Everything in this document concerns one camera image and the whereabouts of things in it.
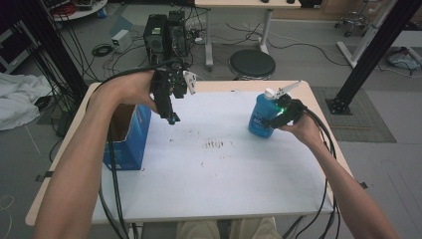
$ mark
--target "human hand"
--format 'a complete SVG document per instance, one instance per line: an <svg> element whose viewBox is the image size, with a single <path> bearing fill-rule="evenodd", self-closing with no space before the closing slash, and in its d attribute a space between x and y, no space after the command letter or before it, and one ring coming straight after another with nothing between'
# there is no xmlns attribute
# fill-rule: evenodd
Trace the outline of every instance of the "human hand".
<svg viewBox="0 0 422 239"><path fill-rule="evenodd" d="M92 98L107 97L108 101L119 104L145 105L157 112L149 88L154 71L133 73L115 78L98 88Z"/></svg>
<svg viewBox="0 0 422 239"><path fill-rule="evenodd" d="M291 132L299 141L308 147L322 142L317 123L307 113L303 113L299 121L294 125L283 125L279 129Z"/></svg>

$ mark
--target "human arm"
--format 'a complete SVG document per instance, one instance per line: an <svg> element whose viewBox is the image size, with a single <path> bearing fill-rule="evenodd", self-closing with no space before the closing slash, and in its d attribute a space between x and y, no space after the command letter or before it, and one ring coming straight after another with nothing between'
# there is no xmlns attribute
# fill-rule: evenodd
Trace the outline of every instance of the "human arm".
<svg viewBox="0 0 422 239"><path fill-rule="evenodd" d="M116 78L91 96L87 111L49 183L33 238L86 238L101 182L111 116L119 104L143 104L156 111L149 94L153 72Z"/></svg>
<svg viewBox="0 0 422 239"><path fill-rule="evenodd" d="M398 238L377 203L327 150L314 119L303 114L294 125L280 129L294 134L314 154L337 199L344 222L355 238Z"/></svg>

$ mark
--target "person's leg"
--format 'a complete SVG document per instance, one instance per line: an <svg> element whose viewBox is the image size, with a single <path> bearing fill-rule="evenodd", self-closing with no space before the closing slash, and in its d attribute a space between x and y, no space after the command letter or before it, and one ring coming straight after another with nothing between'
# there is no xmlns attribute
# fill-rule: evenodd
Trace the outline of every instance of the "person's leg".
<svg viewBox="0 0 422 239"><path fill-rule="evenodd" d="M230 239L282 239L274 217L232 220Z"/></svg>
<svg viewBox="0 0 422 239"><path fill-rule="evenodd" d="M176 239L220 239L217 221L179 222Z"/></svg>

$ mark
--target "blue box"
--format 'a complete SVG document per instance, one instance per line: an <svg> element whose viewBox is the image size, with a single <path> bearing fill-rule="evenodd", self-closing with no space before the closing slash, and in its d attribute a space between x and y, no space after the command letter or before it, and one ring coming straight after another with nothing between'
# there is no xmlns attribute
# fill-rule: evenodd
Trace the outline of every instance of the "blue box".
<svg viewBox="0 0 422 239"><path fill-rule="evenodd" d="M110 131L117 170L140 170L150 120L151 109L146 106L120 105L114 111ZM111 169L108 143L103 163Z"/></svg>

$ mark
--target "bottle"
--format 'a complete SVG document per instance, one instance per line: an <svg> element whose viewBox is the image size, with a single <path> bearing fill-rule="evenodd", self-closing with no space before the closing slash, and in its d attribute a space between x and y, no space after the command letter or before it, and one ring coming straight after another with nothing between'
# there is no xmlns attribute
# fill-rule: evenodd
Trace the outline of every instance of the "bottle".
<svg viewBox="0 0 422 239"><path fill-rule="evenodd" d="M274 94L273 90L266 89L263 94L257 96L257 103L249 120L249 131L256 136L268 138L273 134L274 129L265 127L263 123L272 120L279 113Z"/></svg>

